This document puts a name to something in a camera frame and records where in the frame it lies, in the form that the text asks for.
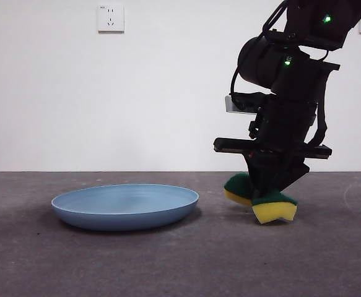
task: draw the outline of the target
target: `sponge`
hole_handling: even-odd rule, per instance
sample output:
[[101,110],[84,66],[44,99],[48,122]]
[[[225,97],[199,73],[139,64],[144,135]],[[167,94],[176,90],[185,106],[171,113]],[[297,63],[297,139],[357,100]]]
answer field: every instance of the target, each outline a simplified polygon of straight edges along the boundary
[[265,224],[279,218],[292,221],[297,211],[297,201],[273,190],[258,199],[251,199],[249,175],[238,173],[224,185],[227,198],[247,206],[252,206],[256,218]]
[[252,206],[249,175],[238,173],[224,185],[224,194],[230,200],[246,206]]

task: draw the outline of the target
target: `concrete floor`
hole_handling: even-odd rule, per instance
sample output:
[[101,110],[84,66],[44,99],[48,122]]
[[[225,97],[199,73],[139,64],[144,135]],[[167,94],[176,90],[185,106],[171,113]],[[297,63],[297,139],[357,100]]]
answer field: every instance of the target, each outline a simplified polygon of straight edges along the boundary
[[[361,173],[311,173],[286,190],[293,223],[259,225],[224,199],[233,173],[0,173],[0,297],[361,296]],[[84,231],[51,199],[104,184],[198,191],[163,228]]]

